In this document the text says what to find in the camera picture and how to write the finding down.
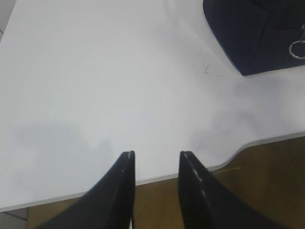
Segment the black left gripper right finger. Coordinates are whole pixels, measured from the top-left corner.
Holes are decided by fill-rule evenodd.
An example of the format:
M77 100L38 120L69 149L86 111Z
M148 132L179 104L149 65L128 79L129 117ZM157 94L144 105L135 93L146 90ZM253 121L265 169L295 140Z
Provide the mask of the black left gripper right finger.
M282 229L231 192L191 151L179 159L178 195L187 229Z

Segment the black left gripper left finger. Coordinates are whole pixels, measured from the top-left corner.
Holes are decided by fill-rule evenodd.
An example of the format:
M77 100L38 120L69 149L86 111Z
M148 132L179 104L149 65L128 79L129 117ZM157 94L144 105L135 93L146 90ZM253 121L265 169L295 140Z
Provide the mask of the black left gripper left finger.
M101 180L41 229L128 229L135 197L135 153L123 152Z

